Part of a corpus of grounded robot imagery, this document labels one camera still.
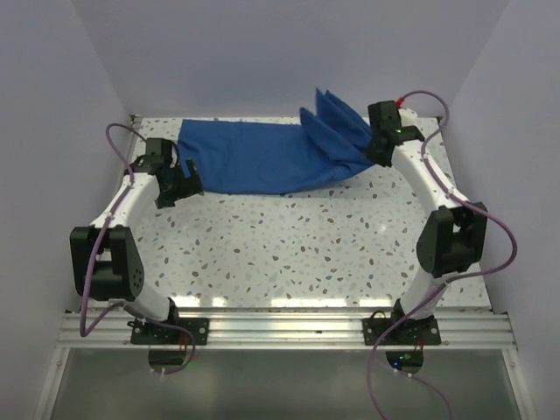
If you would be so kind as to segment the blue surgical cloth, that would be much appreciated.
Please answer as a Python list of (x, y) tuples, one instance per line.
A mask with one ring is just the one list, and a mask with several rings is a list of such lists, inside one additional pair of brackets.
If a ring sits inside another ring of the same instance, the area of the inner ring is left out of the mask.
[(317, 91), (315, 106), (301, 108), (296, 125), (185, 119), (179, 155), (212, 193), (297, 193), (368, 169), (373, 131), (364, 119), (330, 91)]

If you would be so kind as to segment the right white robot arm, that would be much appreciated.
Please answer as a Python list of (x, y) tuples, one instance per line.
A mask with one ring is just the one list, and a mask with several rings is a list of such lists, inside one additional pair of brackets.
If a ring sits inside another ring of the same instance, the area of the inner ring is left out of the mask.
[(468, 271), (482, 256), (487, 218), (468, 207), (427, 150), (427, 140), (412, 112), (396, 101), (367, 107), (373, 137), (364, 154), (373, 163), (396, 169), (419, 199), (426, 222), (416, 242), (418, 272), (395, 309), (389, 325), (397, 342), (410, 343), (420, 320), (433, 316), (445, 281)]

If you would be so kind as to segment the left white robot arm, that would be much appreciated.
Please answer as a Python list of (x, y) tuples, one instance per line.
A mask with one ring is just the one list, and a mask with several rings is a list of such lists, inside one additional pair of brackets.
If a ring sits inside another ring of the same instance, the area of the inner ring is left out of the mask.
[(194, 162), (180, 162), (173, 141), (149, 138), (145, 153), (125, 170), (103, 213), (70, 234), (74, 286), (82, 305), (90, 299), (120, 305), (138, 318), (153, 320), (150, 331), (162, 343), (176, 341), (182, 323), (171, 315), (172, 299), (148, 285), (135, 231), (152, 208), (174, 207), (202, 192)]

